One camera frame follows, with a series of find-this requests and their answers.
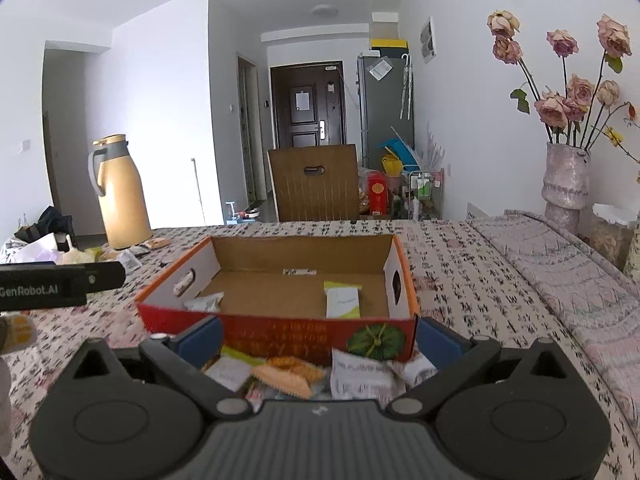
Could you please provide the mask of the patterned pink sofa cover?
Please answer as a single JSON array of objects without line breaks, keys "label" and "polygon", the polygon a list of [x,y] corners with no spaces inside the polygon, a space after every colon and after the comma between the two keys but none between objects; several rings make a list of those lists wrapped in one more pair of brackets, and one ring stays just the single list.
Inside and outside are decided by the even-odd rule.
[{"label": "patterned pink sofa cover", "polygon": [[577,236],[536,214],[509,211],[472,226],[532,285],[639,417],[639,287]]}]

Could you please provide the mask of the red cardboard pumpkin box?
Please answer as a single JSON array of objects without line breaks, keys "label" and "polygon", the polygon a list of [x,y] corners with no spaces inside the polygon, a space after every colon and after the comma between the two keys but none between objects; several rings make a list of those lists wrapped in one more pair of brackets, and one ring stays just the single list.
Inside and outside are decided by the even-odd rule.
[{"label": "red cardboard pumpkin box", "polygon": [[[360,285],[360,318],[327,318],[325,281]],[[223,292],[224,344],[255,358],[326,365],[332,350],[407,361],[419,314],[399,238],[209,236],[137,294],[151,333],[177,335],[205,318],[186,300]]]}]

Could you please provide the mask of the red gift box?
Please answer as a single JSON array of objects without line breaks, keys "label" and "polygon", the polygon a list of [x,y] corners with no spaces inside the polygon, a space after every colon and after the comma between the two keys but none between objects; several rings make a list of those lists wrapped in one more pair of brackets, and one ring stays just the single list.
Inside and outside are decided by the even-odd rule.
[{"label": "red gift box", "polygon": [[388,211],[388,189],[385,174],[373,171],[368,174],[368,199],[371,216],[385,216]]}]

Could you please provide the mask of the dried pink rose bouquet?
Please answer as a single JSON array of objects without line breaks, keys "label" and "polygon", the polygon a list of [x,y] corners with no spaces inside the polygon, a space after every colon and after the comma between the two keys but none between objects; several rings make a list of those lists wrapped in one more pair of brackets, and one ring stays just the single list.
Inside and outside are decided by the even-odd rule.
[{"label": "dried pink rose bouquet", "polygon": [[638,110],[634,103],[622,99],[620,85],[604,76],[606,70],[620,74],[624,59],[632,55],[631,36],[626,25],[606,14],[597,21],[601,56],[595,81],[568,71],[567,59],[579,52],[577,39],[565,29],[546,32],[546,40],[562,65],[563,87],[560,91],[540,88],[536,84],[516,39],[521,23],[514,14],[507,10],[492,12],[487,17],[487,27],[494,40],[494,58],[503,64],[518,66],[525,78],[521,87],[511,91],[510,99],[519,112],[537,114],[551,146],[571,148],[588,156],[603,138],[633,162],[639,161],[639,157],[626,148],[624,136],[610,125],[614,116],[624,114],[625,125],[637,128]]}]

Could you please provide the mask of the dark brown entrance door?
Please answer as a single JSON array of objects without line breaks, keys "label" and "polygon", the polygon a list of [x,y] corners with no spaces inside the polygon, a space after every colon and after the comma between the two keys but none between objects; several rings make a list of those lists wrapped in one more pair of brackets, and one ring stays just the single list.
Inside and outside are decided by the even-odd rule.
[{"label": "dark brown entrance door", "polygon": [[318,62],[270,70],[277,148],[346,143],[342,68],[342,62]]}]

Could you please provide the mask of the white green snack packet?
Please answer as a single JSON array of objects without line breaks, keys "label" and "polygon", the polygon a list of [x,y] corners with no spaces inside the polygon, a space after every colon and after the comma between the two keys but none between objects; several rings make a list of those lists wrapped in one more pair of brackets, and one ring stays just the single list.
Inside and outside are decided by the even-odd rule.
[{"label": "white green snack packet", "polygon": [[325,281],[327,318],[360,318],[360,285]]}]

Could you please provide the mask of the calligraphy print tablecloth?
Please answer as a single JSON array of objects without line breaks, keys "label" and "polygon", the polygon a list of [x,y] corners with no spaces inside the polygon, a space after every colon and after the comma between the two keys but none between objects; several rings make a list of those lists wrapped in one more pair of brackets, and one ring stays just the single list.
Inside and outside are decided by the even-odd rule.
[{"label": "calligraphy print tablecloth", "polygon": [[58,373],[79,345],[104,337],[111,346],[129,347],[145,335],[134,296],[184,252],[213,236],[342,236],[395,233],[405,247],[421,313],[458,334],[489,335],[507,347],[528,347],[539,337],[554,339],[578,368],[608,414],[612,442],[598,472],[601,479],[635,479],[639,445],[613,391],[590,363],[570,331],[511,263],[466,221],[359,221],[251,223],[242,226],[166,228],[170,243],[143,258],[141,269],[114,292],[100,292],[75,309],[34,311],[37,343],[10,354],[11,431],[2,438],[11,449],[4,460],[19,479],[38,479],[40,470],[27,443],[30,421]]}]

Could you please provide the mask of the orange cracker snack packet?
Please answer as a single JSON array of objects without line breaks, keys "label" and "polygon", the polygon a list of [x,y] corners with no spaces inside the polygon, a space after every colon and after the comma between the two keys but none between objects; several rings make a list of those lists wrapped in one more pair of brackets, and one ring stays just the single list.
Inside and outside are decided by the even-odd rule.
[{"label": "orange cracker snack packet", "polygon": [[312,387],[322,382],[326,373],[295,356],[278,356],[253,366],[252,376],[288,396],[309,400],[314,394]]}]

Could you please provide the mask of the pink textured flower vase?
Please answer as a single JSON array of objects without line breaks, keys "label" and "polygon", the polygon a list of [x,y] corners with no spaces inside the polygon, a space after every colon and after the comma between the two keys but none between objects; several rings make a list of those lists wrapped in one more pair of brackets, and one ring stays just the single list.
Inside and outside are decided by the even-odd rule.
[{"label": "pink textured flower vase", "polygon": [[589,200],[590,155],[582,148],[548,143],[541,196],[544,216],[572,234]]}]

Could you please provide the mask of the grey refrigerator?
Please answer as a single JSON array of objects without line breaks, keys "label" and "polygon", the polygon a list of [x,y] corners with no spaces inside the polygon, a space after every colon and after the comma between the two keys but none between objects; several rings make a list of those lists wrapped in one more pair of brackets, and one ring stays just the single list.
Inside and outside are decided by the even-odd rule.
[{"label": "grey refrigerator", "polygon": [[357,58],[362,164],[382,170],[385,147],[404,140],[414,148],[408,53],[392,56],[363,52]]}]

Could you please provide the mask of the tan thermos jug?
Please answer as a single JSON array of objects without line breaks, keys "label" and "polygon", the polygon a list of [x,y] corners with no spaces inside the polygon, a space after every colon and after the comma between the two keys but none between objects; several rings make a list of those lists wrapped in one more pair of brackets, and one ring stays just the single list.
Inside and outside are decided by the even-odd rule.
[{"label": "tan thermos jug", "polygon": [[111,248],[125,249],[149,240],[152,230],[142,181],[124,134],[93,142],[88,173]]}]

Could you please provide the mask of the white printed snack packet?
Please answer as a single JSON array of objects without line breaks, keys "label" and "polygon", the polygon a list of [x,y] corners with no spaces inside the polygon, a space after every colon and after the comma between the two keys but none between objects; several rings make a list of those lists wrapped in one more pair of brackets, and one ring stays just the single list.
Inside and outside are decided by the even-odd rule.
[{"label": "white printed snack packet", "polygon": [[330,388],[333,400],[375,400],[382,408],[407,391],[386,363],[337,349],[332,350]]}]

